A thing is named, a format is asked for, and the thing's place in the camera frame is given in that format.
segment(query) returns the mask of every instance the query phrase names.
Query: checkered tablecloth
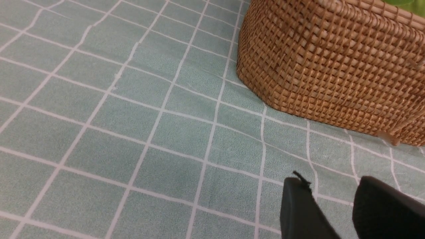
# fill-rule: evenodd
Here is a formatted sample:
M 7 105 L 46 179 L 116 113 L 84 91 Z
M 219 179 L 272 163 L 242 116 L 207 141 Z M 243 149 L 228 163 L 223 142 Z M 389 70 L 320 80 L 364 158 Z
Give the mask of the checkered tablecloth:
M 244 0 L 0 1 L 0 238 L 278 239 L 299 171 L 343 238 L 372 175 L 424 202 L 423 149 L 266 107 Z

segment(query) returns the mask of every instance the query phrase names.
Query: white grid line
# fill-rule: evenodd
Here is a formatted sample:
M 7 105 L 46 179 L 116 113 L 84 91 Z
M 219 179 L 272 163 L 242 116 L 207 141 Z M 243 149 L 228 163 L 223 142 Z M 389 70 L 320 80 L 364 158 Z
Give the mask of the white grid line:
M 21 0 L 21 1 L 26 2 L 26 3 L 29 3 L 29 4 L 31 4 L 31 5 L 34 5 L 34 6 L 38 7 L 38 8 L 43 9 L 43 10 L 49 11 L 49 12 L 51 12 L 51 13 L 53 13 L 53 14 L 58 15 L 58 16 L 61 16 L 61 17 L 64 17 L 64 18 L 68 18 L 68 19 L 70 19 L 70 18 L 69 18 L 69 17 L 67 17 L 67 16 L 64 16 L 64 15 L 62 15 L 62 14 L 60 14 L 60 13 L 57 13 L 57 12 L 55 12 L 55 11 L 53 11 L 53 10 L 49 9 L 49 8 L 43 7 L 43 6 L 41 6 L 41 5 L 38 5 L 38 4 L 36 4 L 36 3 L 33 3 L 33 2 L 31 2 L 31 1 L 28 1 L 28 0 Z
M 80 40 L 80 42 L 75 45 L 72 50 L 68 53 L 68 55 L 62 60 L 62 62 L 44 79 L 44 81 L 39 85 L 39 87 L 30 95 L 30 97 L 27 98 L 27 100 L 25 100 L 24 104 L 22 106 L 20 106 L 16 112 L 2 125 L 2 127 L 0 128 L 0 133 L 4 130 L 4 128 L 6 128 L 6 126 L 19 114 L 19 112 L 22 111 L 22 109 L 24 108 L 25 105 L 27 105 L 29 103 L 29 101 L 44 87 L 44 85 L 46 85 L 46 83 L 49 81 L 49 79 L 53 76 L 53 74 L 55 74 L 64 64 L 65 62 L 71 57 L 71 55 L 75 52 L 75 50 L 83 44 L 88 32 L 90 31 L 92 26 L 96 26 L 97 24 L 99 24 L 100 22 L 102 22 L 105 18 L 106 15 L 109 14 L 111 11 L 113 11 L 119 4 L 121 3 L 121 0 L 118 0 L 117 3 L 109 10 L 108 13 L 105 14 L 105 16 L 103 18 L 101 18 L 98 22 L 96 22 L 93 25 L 89 25 L 86 30 L 84 31 L 84 34 Z M 111 85 L 111 87 L 108 89 L 108 91 L 111 91 L 113 88 L 113 85 L 117 82 L 119 78 L 116 78 L 116 80 L 114 80 L 113 84 Z M 65 153 L 65 155 L 63 156 L 63 158 L 60 161 L 59 165 L 64 165 L 66 160 L 68 159 L 69 155 L 71 154 L 71 151 L 74 149 L 75 145 L 78 143 L 79 139 L 81 138 L 82 134 L 85 132 L 87 126 L 89 125 L 91 120 L 94 118 L 94 116 L 96 115 L 97 111 L 100 109 L 100 106 L 103 104 L 103 102 L 106 99 L 107 94 L 104 94 L 104 97 L 101 99 L 101 101 L 99 102 L 98 106 L 96 107 L 96 109 L 94 110 L 94 112 L 92 113 L 92 115 L 89 117 L 88 121 L 86 122 L 85 126 L 83 126 L 83 128 L 81 129 L 81 131 L 79 132 L 79 134 L 77 135 L 77 138 L 73 141 L 73 143 L 71 144 L 70 148 L 68 149 L 68 151 Z M 49 189 L 50 185 L 52 184 L 53 180 L 56 178 L 56 176 L 59 173 L 59 168 L 56 168 L 53 173 L 51 174 L 50 178 L 47 180 L 46 184 L 44 185 L 43 189 L 40 191 L 40 193 L 37 195 L 37 198 L 35 199 L 35 201 L 33 202 L 33 204 L 31 205 L 31 207 L 28 209 L 28 211 L 25 214 L 25 219 L 29 219 L 31 217 L 31 215 L 34 213 L 35 209 L 37 208 L 38 204 L 40 203 L 41 199 L 43 198 L 43 196 L 45 195 L 46 191 Z M 21 230 L 23 229 L 25 225 L 25 222 L 21 222 L 19 223 L 19 225 L 15 228 L 13 234 L 10 236 L 10 239 L 15 239 L 18 234 L 21 232 Z
M 65 0 L 60 0 L 59 2 L 47 7 L 46 9 L 50 9 L 53 8 L 61 3 L 63 3 Z M 24 28 L 23 30 L 19 30 L 18 34 L 16 34 L 12 39 L 10 39 L 8 42 L 6 42 L 2 47 L 0 47 L 0 52 L 2 52 L 4 49 L 6 49 L 6 47 L 8 47 L 10 44 L 12 44 L 13 42 L 15 42 L 20 36 L 22 36 L 22 34 L 26 33 L 26 31 L 28 31 L 29 29 L 31 29 L 34 25 L 35 22 L 37 21 L 38 17 L 40 16 L 40 14 L 44 11 L 44 8 L 40 8 L 37 13 L 34 16 L 34 19 L 31 21 L 30 25 L 27 26 L 26 28 Z
M 69 229 L 65 229 L 65 228 L 60 228 L 51 224 L 47 224 L 44 222 L 39 222 L 36 220 L 31 220 L 31 219 L 26 219 L 24 217 L 21 216 L 17 216 L 8 212 L 4 212 L 4 211 L 0 211 L 0 217 L 3 218 L 7 218 L 10 220 L 14 220 L 14 221 L 18 221 L 20 223 L 24 223 L 24 224 L 28 224 L 28 225 L 32 225 L 32 226 L 36 226 L 39 228 L 44 228 L 44 229 L 48 229 L 48 230 L 52 230 L 55 232 L 58 232 L 60 234 L 64 234 L 64 235 L 68 235 L 68 236 L 74 236 L 76 238 L 80 238 L 80 239 L 98 239 L 96 237 L 92 237 L 90 235 L 86 235 L 77 231 L 73 231 L 73 230 L 69 230 Z
M 165 2 L 163 8 L 158 13 L 157 18 L 159 18 L 160 14 L 165 9 L 165 7 L 168 4 L 168 2 L 169 2 L 168 0 Z M 170 87 L 169 87 L 169 89 L 167 91 L 167 94 L 165 95 L 165 98 L 164 98 L 164 101 L 162 103 L 162 106 L 161 106 L 161 109 L 159 111 L 159 114 L 158 114 L 158 116 L 157 116 L 157 118 L 155 120 L 155 123 L 154 123 L 153 127 L 152 127 L 152 131 L 150 132 L 149 137 L 147 139 L 147 144 L 143 148 L 142 154 L 140 155 L 140 159 L 139 159 L 139 161 L 138 161 L 138 163 L 136 165 L 136 168 L 135 168 L 135 170 L 133 172 L 133 175 L 132 175 L 132 177 L 131 177 L 131 179 L 130 179 L 130 181 L 128 183 L 129 186 L 133 185 L 134 180 L 136 179 L 137 173 L 138 173 L 138 171 L 139 171 L 139 169 L 141 167 L 141 164 L 143 163 L 143 160 L 144 160 L 144 158 L 146 156 L 146 153 L 147 153 L 147 150 L 149 148 L 149 145 L 151 144 L 151 141 L 153 139 L 153 136 L 155 134 L 155 131 L 156 131 L 157 127 L 158 127 L 159 121 L 161 120 L 161 117 L 163 115 L 163 112 L 164 112 L 165 106 L 167 104 L 168 98 L 169 98 L 169 96 L 171 94 L 171 90 L 172 90 L 173 86 L 175 85 L 175 82 L 176 82 L 177 78 L 179 77 L 179 74 L 180 74 L 181 68 L 183 66 L 184 60 L 186 59 L 186 57 L 187 57 L 187 55 L 189 53 L 190 47 L 192 45 L 192 42 L 195 39 L 196 32 L 198 30 L 199 25 L 201 24 L 202 17 L 203 17 L 203 15 L 204 15 L 204 13 L 205 13 L 205 11 L 207 9 L 207 5 L 208 5 L 208 2 L 205 4 L 205 7 L 204 7 L 204 9 L 202 11 L 202 14 L 201 14 L 199 20 L 198 20 L 198 23 L 197 23 L 197 25 L 195 27 L 195 30 L 193 31 L 192 37 L 191 37 L 191 39 L 189 41 L 189 44 L 187 45 L 186 51 L 184 52 L 184 55 L 183 55 L 182 59 L 180 60 L 179 66 L 177 67 L 177 72 L 176 72 L 176 74 L 175 74 L 175 76 L 173 78 L 173 81 L 172 81 L 172 83 L 171 83 L 171 85 L 170 85 Z M 122 212 L 122 209 L 124 208 L 124 204 L 125 204 L 125 201 L 128 198 L 129 192 L 130 192 L 130 190 L 127 188 L 125 190 L 125 192 L 124 192 L 124 196 L 121 199 L 121 202 L 120 202 L 120 204 L 118 206 L 118 209 L 117 209 L 117 211 L 115 213 L 114 219 L 113 219 L 113 221 L 112 221 L 112 223 L 111 223 L 111 225 L 109 227 L 109 230 L 108 230 L 108 233 L 106 234 L 105 239 L 109 239 L 110 236 L 112 235 L 113 229 L 115 228 L 116 222 L 118 221 L 118 218 L 119 218 L 119 216 L 120 216 L 120 214 Z
M 208 7 L 209 2 L 210 2 L 210 0 L 207 0 L 206 1 L 205 7 L 204 7 L 204 10 L 203 10 L 202 13 L 204 13 L 207 10 L 207 7 Z M 223 77 L 222 77 L 220 93 L 218 94 L 217 103 L 215 105 L 214 121 L 212 123 L 211 131 L 210 131 L 210 136 L 209 136 L 209 139 L 208 139 L 207 149 L 205 151 L 204 160 L 202 162 L 202 169 L 201 169 L 201 173 L 200 173 L 200 176 L 199 176 L 198 187 L 196 189 L 195 199 L 193 201 L 194 206 L 193 206 L 192 212 L 190 214 L 189 225 L 188 225 L 187 231 L 186 231 L 186 239 L 190 239 L 191 236 L 192 236 L 193 225 L 195 223 L 196 209 L 197 209 L 197 207 L 199 205 L 199 197 L 201 195 L 201 189 L 202 189 L 202 184 L 204 182 L 205 171 L 207 170 L 207 164 L 206 164 L 206 162 L 208 162 L 208 157 L 210 156 L 211 146 L 213 144 L 212 142 L 213 142 L 213 138 L 214 138 L 214 132 L 215 132 L 215 128 L 217 126 L 217 120 L 218 120 L 218 108 L 220 107 L 221 97 L 223 96 L 224 87 L 226 85 L 226 81 L 224 79 L 226 78 L 227 70 L 228 70 L 228 67 L 229 67 L 229 63 L 230 63 L 229 60 L 230 60 L 230 56 L 232 54 L 233 42 L 234 42 L 235 36 L 236 36 L 236 29 L 234 29 L 234 31 L 233 31 L 232 43 L 230 44 L 230 49 L 229 49 L 229 53 L 228 53 L 228 57 L 227 57 L 227 61 L 226 61 L 226 66 L 224 68 L 224 73 L 223 73 Z
M 227 8 L 225 8 L 225 7 L 222 7 L 222 6 L 219 6 L 219 5 L 217 5 L 217 4 L 210 3 L 210 5 L 213 5 L 213 6 L 216 6 L 216 7 L 218 7 L 218 8 L 224 9 L 224 10 L 226 10 L 226 11 L 229 11 L 229 12 L 231 12 L 231 13 L 237 14 L 237 15 L 239 15 L 239 16 L 243 16 L 242 14 L 240 14 L 240 12 L 238 13 L 238 12 L 235 12 L 235 11 L 229 10 L 229 9 L 227 9 Z
M 394 159 L 393 159 L 393 149 L 391 148 L 391 146 L 383 139 L 381 139 L 382 142 L 388 147 L 389 151 L 390 151 L 390 160 L 391 160 L 391 174 L 393 175 L 394 181 L 396 183 L 397 189 L 398 191 L 401 192 L 401 188 L 400 188 L 400 184 L 398 183 L 396 174 L 394 173 Z
M 173 1 L 171 1 L 170 3 L 172 3 L 172 4 L 176 5 L 176 6 L 179 6 L 179 7 L 181 7 L 181 8 L 184 8 L 184 9 L 186 9 L 186 10 L 189 10 L 189 11 L 192 11 L 192 12 L 196 12 L 197 14 L 201 14 L 201 13 L 200 13 L 200 12 L 198 12 L 198 11 L 195 11 L 195 10 L 190 9 L 190 8 L 188 8 L 188 7 L 182 6 L 182 5 L 178 4 L 178 3 L 174 3 Z M 232 25 L 232 24 L 230 24 L 230 23 L 228 23 L 228 22 L 225 22 L 225 21 L 223 21 L 223 20 L 221 20 L 221 19 L 215 18 L 215 17 L 210 16 L 210 15 L 207 15 L 207 14 L 204 14 L 204 17 L 209 17 L 209 18 L 212 18 L 212 19 L 214 19 L 214 20 L 217 20 L 217 21 L 223 22 L 223 23 L 225 23 L 225 24 L 227 24 L 227 25 L 229 25 L 229 26 L 231 26 L 231 27 L 235 27 L 235 25 Z
M 254 228 L 254 239 L 258 239 L 259 236 L 259 227 L 260 227 L 260 207 L 261 207 L 261 191 L 263 187 L 263 179 L 264 179 L 264 166 L 266 164 L 266 141 L 264 140 L 264 124 L 266 121 L 266 112 L 267 105 L 264 104 L 263 116 L 261 117 L 261 143 L 263 145 L 263 154 L 261 155 L 261 166 L 260 166 L 260 177 L 258 179 L 258 189 L 257 189 L 257 203 L 255 206 L 255 228 Z
M 353 170 L 354 179 L 356 179 L 356 183 L 357 183 L 357 185 L 359 185 L 360 184 L 360 179 L 357 176 L 356 167 L 354 165 L 354 141 L 353 141 L 353 137 L 348 133 L 348 130 L 344 129 L 344 132 L 350 138 L 350 148 L 351 148 L 351 160 L 350 161 L 351 161 L 351 169 Z
M 308 160 L 308 162 L 309 162 L 309 164 L 310 164 L 310 167 L 312 168 L 312 170 L 313 170 L 313 173 L 314 173 L 314 190 L 313 190 L 313 196 L 315 197 L 315 199 L 317 199 L 317 195 L 318 195 L 318 191 L 319 191 L 319 178 L 318 178 L 318 176 L 317 176 L 317 171 L 315 170 L 315 168 L 313 167 L 313 163 L 312 163 L 312 161 L 311 161 L 311 159 L 310 159 L 310 122 L 306 119 L 306 122 L 307 122 L 307 140 L 306 140 L 306 147 L 307 147 L 307 151 L 306 151 L 306 153 L 307 153 L 307 160 Z
M 151 12 L 157 13 L 157 12 L 155 12 L 155 11 L 149 10 L 149 9 L 147 9 L 147 8 L 144 8 L 144 7 L 142 7 L 142 6 L 136 5 L 136 4 L 134 4 L 134 3 L 129 3 L 129 2 L 126 2 L 126 1 L 124 1 L 124 2 L 125 2 L 125 3 L 130 4 L 130 5 L 134 6 L 134 7 L 137 7 L 137 8 L 143 9 L 143 10 L 147 10 L 147 11 L 151 11 Z M 177 4 L 177 3 L 173 3 L 172 1 L 170 1 L 170 3 L 175 4 L 175 5 L 178 5 L 178 6 L 180 6 L 180 7 L 181 7 L 181 5 L 179 5 L 179 4 Z M 199 13 L 199 12 L 197 12 L 197 11 L 192 10 L 192 9 L 189 9 L 189 10 L 191 10 L 191 11 L 193 11 L 193 12 L 196 12 L 196 13 L 198 13 L 198 14 L 201 14 L 201 13 Z M 166 15 L 163 15 L 163 14 L 161 14 L 161 17 L 165 17 L 165 18 L 167 18 L 167 19 L 173 20 L 173 21 L 175 21 L 175 22 L 181 23 L 181 24 L 186 25 L 186 26 L 189 26 L 189 27 L 191 27 L 191 28 L 195 28 L 194 26 L 192 26 L 192 25 L 190 25 L 190 24 L 188 24 L 188 23 L 185 23 L 185 22 L 179 21 L 179 20 L 177 20 L 177 19 L 171 18 L 171 17 L 166 16 Z M 205 32 L 205 33 L 207 33 L 207 34 L 209 34 L 209 35 L 211 35 L 211 36 L 214 36 L 214 37 L 220 38 L 220 39 L 222 39 L 222 40 L 225 40 L 225 41 L 231 42 L 231 40 L 229 40 L 229 39 L 226 39 L 226 38 L 223 38 L 223 37 L 217 36 L 217 35 L 215 35 L 215 34 L 213 34 L 213 33 L 211 33 L 211 32 L 208 32 L 208 31 L 202 30 L 202 29 L 200 29 L 200 28 L 198 29 L 198 31 L 202 31 L 202 32 Z

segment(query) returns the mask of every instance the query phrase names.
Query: black plastic piece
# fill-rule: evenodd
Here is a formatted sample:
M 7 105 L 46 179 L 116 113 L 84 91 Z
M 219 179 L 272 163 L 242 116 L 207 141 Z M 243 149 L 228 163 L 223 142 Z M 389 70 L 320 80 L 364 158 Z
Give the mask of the black plastic piece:
M 363 176 L 354 197 L 353 223 L 360 239 L 425 239 L 425 205 Z
M 310 182 L 286 178 L 283 184 L 280 227 L 282 239 L 340 239 L 315 202 Z

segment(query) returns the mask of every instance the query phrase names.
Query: woven rattan basket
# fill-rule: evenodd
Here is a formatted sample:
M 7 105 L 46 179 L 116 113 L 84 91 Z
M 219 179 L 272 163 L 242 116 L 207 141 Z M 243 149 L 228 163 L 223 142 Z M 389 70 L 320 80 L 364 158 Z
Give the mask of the woven rattan basket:
M 424 29 L 379 0 L 252 0 L 237 73 L 277 110 L 425 145 Z

